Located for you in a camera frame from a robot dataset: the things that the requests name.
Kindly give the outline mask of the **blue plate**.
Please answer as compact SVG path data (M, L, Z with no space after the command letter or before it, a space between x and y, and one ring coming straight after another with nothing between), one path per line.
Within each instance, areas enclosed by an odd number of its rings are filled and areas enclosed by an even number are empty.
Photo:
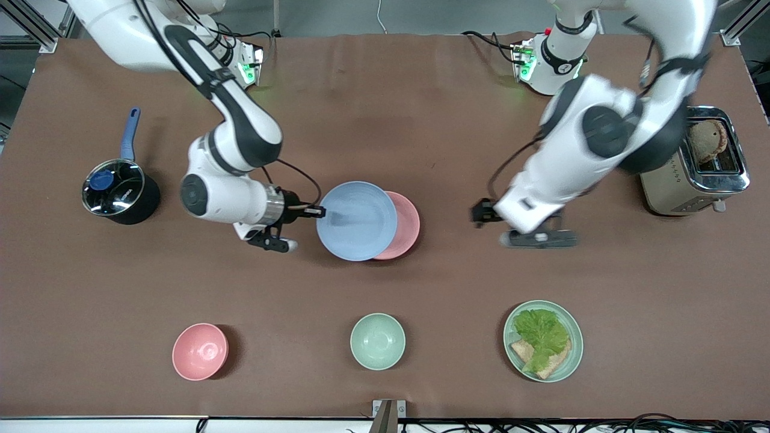
M397 213L385 190L351 181L333 187L320 201L325 216L316 220L320 242L332 255L350 262L371 260L395 238Z

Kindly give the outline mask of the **pink plate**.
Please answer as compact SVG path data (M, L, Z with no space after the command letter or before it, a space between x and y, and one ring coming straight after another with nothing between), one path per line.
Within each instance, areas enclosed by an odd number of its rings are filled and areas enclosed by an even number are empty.
M397 228L393 241L374 260L392 260L407 253L420 235L420 214L414 203L402 194L387 191L397 213Z

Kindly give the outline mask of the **green lettuce leaf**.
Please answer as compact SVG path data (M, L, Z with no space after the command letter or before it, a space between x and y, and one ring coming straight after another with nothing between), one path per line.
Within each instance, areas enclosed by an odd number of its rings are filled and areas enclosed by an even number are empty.
M514 328L522 340L533 348L525 363L525 370L541 373L546 370L551 356L561 354L570 342L570 336L555 312L525 310L514 318Z

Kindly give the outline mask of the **green bowl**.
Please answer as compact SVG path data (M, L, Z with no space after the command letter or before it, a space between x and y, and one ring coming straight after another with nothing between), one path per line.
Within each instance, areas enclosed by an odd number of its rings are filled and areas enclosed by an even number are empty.
M406 333L391 315L369 313L353 327L350 351L360 366L382 372L401 361L406 351Z

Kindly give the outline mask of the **green plate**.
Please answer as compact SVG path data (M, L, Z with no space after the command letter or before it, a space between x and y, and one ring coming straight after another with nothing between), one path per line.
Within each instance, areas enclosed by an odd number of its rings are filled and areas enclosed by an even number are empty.
M555 371L555 373L553 373L553 375L550 376L550 378L544 381L539 380L534 375L531 375L531 373L524 373L522 360L519 359L517 354L515 354L511 349L512 343L522 339L522 337L520 337L514 328L514 318L525 310L535 309L543 309L549 310L550 312L555 312L556 317L558 317L560 323L562 323L566 328L573 345L572 350L565 359L565 362L563 362L563 364ZM542 383L562 381L572 375L572 373L574 373L580 365L584 351L583 335L581 334L580 326L578 326L575 318L569 312L567 312L564 307L561 307L555 302L544 301L543 299L534 299L533 301L523 302L517 307L514 307L512 311L509 312L508 318L506 318L504 321L502 340L506 356L508 356L509 362L511 362L514 368L523 376L525 376L525 378Z

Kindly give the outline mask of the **toast bread slice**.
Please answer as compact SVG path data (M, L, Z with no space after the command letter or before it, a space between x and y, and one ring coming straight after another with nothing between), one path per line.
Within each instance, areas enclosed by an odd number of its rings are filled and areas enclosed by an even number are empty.
M539 380L547 380L553 373L565 362L565 359L572 350L572 341L567 339L564 350L558 354L547 357L544 361L542 357L535 356L535 348L525 340L520 339L511 344L510 348L523 362L523 372L531 373Z

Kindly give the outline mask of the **pink bowl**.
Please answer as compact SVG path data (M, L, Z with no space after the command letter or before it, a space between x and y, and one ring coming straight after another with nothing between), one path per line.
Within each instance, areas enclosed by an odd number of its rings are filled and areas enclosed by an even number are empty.
M203 381L216 375L225 364L229 342L215 324L198 323L184 329L171 349L171 364L188 381Z

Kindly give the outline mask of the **glass lid with blue knob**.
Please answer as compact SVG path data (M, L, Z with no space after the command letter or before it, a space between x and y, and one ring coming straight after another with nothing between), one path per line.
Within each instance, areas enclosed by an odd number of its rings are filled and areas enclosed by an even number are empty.
M145 189L145 173L130 159L111 159L94 167L81 189L85 209L100 217L129 210Z

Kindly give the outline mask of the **silver toaster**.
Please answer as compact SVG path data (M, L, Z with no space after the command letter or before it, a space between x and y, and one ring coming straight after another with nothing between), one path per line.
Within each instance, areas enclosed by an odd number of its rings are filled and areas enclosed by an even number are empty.
M726 211L725 201L749 187L750 177L735 127L722 109L714 106L687 108L685 135L676 153L657 170L643 173L641 184L652 213L684 217L704 209ZM689 129L704 120L719 120L728 132L728 146L706 164L691 151Z

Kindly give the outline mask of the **brown bread in toaster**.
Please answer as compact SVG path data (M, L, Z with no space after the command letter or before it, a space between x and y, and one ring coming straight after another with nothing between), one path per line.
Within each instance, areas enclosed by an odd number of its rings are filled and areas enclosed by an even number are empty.
M706 164L728 146L728 132L719 120L704 120L689 129L689 143L699 164Z

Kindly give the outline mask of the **aluminium frame profile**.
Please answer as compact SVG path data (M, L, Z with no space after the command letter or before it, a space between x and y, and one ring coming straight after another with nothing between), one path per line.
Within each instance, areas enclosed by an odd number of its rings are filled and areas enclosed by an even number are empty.
M20 35L0 30L0 49L33 50L38 53L52 54L61 38L69 38L77 21L66 0L56 0L63 4L61 19L56 21L58 12L52 19L35 8L36 0L0 0L0 12L8 17L21 30Z
M721 42L725 47L740 46L739 37L758 22L765 12L770 11L770 0L746 0L746 2L745 8L719 31Z

